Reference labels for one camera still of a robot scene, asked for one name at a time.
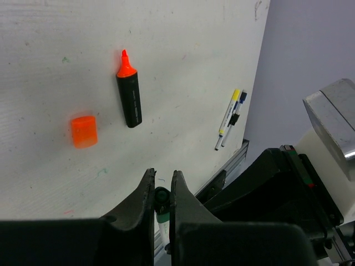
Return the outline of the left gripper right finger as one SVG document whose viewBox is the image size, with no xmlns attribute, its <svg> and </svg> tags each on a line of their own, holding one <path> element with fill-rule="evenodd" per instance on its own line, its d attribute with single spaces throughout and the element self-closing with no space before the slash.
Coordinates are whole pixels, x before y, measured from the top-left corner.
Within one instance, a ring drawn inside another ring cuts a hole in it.
<svg viewBox="0 0 355 266">
<path fill-rule="evenodd" d="M 221 221 L 189 191 L 182 171 L 175 170 L 170 196 L 170 250 L 172 265 L 197 262 L 214 255 L 220 243 L 212 230 Z"/>
</svg>

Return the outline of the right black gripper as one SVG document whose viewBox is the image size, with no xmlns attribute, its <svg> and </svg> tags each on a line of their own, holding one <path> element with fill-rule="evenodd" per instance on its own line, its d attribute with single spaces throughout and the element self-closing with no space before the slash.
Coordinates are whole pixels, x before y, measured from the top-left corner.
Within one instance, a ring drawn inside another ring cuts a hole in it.
<svg viewBox="0 0 355 266">
<path fill-rule="evenodd" d="M 269 148 L 226 188 L 204 203 L 223 222 L 299 226 L 316 257 L 327 257 L 333 229 L 344 219 L 306 154 Z"/>
</svg>

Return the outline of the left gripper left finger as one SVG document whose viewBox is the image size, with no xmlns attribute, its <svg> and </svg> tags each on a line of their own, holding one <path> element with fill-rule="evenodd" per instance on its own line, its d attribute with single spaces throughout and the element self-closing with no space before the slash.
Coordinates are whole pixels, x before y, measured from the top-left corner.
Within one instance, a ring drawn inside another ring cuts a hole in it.
<svg viewBox="0 0 355 266">
<path fill-rule="evenodd" d="M 154 196 L 155 170 L 149 168 L 138 187 L 101 217 L 101 264 L 154 264 Z"/>
</svg>

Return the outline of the green pen cap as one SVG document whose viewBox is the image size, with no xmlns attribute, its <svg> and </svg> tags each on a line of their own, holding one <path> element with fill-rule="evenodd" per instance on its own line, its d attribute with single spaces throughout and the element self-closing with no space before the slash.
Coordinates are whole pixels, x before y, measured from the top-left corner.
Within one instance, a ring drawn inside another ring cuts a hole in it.
<svg viewBox="0 0 355 266">
<path fill-rule="evenodd" d="M 157 187 L 154 196 L 154 210 L 159 224 L 170 219 L 170 191 L 165 187 Z"/>
</svg>

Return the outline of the yellow marker pen body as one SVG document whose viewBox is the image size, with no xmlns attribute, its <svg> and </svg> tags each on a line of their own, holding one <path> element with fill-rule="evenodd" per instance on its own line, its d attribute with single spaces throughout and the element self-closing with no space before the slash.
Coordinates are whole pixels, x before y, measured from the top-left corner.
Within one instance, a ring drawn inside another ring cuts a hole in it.
<svg viewBox="0 0 355 266">
<path fill-rule="evenodd" d="M 235 89 L 232 98 L 229 102 L 228 108 L 226 110 L 225 116 L 219 128 L 219 136 L 222 137 L 225 134 L 226 128 L 228 126 L 229 120 L 231 118 L 232 112 L 234 110 L 235 104 L 237 103 L 240 95 L 240 90 Z"/>
</svg>

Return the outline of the orange highlighter cap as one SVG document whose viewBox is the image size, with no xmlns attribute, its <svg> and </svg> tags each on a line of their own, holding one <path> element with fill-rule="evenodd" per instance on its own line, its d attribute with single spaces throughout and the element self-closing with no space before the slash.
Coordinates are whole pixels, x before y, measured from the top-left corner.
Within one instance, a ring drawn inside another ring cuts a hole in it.
<svg viewBox="0 0 355 266">
<path fill-rule="evenodd" d="M 95 116 L 88 115 L 73 119 L 70 122 L 74 147 L 86 149 L 98 142 Z"/>
</svg>

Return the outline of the black orange highlighter body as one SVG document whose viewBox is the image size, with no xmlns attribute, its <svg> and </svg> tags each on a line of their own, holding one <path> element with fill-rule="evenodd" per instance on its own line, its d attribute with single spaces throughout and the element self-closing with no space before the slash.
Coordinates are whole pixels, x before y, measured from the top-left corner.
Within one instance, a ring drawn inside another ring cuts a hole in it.
<svg viewBox="0 0 355 266">
<path fill-rule="evenodd" d="M 128 128 L 134 128 L 142 123 L 138 71 L 129 61 L 126 49 L 121 53 L 121 66 L 116 74 L 120 100 L 125 122 Z"/>
</svg>

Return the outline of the green marker pen body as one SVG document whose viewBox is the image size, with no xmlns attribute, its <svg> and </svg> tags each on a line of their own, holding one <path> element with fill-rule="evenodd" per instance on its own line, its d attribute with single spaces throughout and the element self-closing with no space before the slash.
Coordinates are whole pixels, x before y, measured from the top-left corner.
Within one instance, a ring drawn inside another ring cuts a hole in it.
<svg viewBox="0 0 355 266">
<path fill-rule="evenodd" d="M 160 232 L 164 251 L 166 254 L 170 255 L 171 254 L 170 237 L 169 237 L 170 221 L 158 223 L 158 226 L 159 226 L 159 232 Z"/>
</svg>

